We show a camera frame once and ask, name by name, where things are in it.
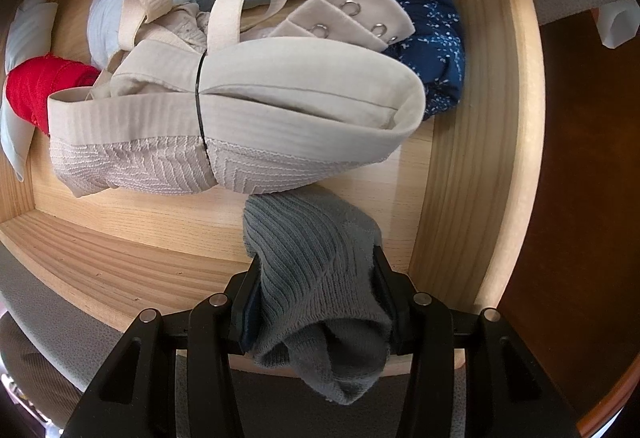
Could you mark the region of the wooden drawer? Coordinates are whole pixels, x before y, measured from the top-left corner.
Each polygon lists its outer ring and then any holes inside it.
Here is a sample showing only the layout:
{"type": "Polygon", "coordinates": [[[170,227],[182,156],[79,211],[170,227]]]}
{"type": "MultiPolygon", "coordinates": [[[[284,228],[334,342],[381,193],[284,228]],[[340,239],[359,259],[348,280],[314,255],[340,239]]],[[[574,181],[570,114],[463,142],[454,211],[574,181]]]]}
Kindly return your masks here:
{"type": "MultiPolygon", "coordinates": [[[[461,103],[385,162],[328,187],[376,220],[396,269],[473,311],[498,304],[523,243],[544,143],[544,68],[532,0],[454,2],[466,51],[461,103]]],[[[52,175],[44,137],[29,169],[23,182],[2,175],[2,247],[113,328],[146,307],[189,308],[247,267],[236,193],[75,198],[52,175]]]]}

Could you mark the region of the red underwear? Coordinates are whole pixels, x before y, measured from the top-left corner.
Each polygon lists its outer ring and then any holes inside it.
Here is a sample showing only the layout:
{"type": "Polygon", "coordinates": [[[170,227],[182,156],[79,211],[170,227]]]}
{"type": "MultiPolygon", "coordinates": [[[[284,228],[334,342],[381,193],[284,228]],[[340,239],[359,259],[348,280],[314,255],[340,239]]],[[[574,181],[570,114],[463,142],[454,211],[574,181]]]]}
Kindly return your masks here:
{"type": "Polygon", "coordinates": [[[92,65],[46,54],[29,59],[9,72],[6,98],[14,113],[49,133],[48,98],[55,92],[92,86],[100,71],[92,65]]]}

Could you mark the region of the beige bra bundle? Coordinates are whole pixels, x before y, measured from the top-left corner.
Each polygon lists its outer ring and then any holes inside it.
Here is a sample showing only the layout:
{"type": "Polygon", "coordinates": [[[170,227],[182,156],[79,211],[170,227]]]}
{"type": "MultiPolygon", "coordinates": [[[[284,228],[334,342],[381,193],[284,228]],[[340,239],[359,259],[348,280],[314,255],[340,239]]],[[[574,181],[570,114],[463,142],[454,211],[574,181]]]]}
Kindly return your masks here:
{"type": "Polygon", "coordinates": [[[139,38],[170,5],[125,0],[122,58],[94,85],[50,95],[50,159],[73,195],[296,189],[386,160],[422,122],[420,78],[384,54],[314,36],[242,39],[244,0],[215,0],[204,51],[139,38]]]}

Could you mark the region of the navy patterned underwear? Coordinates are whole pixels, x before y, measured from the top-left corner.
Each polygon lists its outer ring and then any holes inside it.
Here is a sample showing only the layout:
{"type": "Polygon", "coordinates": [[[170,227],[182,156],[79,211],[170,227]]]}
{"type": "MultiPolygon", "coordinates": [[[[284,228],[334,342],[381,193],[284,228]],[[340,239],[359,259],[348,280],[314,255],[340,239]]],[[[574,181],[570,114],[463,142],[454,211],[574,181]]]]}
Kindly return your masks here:
{"type": "Polygon", "coordinates": [[[396,0],[414,33],[391,44],[384,54],[416,73],[425,92],[424,117],[453,109],[461,100],[465,49],[460,14],[453,0],[396,0]]]}

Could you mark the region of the grey ribbed knit underwear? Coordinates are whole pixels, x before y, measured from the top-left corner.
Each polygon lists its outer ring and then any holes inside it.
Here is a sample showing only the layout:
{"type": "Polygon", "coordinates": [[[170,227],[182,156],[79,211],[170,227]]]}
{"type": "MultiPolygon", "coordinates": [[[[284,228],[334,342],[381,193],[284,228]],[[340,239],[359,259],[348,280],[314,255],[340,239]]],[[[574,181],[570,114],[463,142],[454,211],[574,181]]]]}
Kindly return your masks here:
{"type": "Polygon", "coordinates": [[[309,186],[249,196],[243,238],[260,262],[254,361],[292,369],[341,406],[354,403],[390,354],[393,322],[371,286],[373,251],[382,242],[376,222],[331,191],[309,186]]]}

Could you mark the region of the pale blue folded underwear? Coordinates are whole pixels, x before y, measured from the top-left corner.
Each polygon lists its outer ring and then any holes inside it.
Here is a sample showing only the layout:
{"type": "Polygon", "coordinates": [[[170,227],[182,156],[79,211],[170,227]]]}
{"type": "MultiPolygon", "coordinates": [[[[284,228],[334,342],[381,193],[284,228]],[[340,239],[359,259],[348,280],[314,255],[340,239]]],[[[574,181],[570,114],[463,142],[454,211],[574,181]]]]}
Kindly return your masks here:
{"type": "Polygon", "coordinates": [[[92,64],[116,65],[122,52],[146,38],[201,54],[207,21],[195,0],[93,0],[87,23],[92,64]]]}

